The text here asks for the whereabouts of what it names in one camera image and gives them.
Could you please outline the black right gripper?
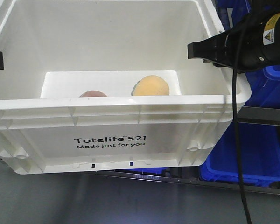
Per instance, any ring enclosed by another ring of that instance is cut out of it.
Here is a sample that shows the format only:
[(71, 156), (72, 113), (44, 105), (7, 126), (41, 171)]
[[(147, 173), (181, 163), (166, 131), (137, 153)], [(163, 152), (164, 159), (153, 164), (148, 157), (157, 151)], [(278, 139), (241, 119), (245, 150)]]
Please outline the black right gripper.
[(239, 44), (238, 70), (280, 65), (280, 9), (251, 10), (227, 31), (227, 36), (216, 35), (188, 44), (188, 59), (200, 58), (217, 67), (233, 68)]

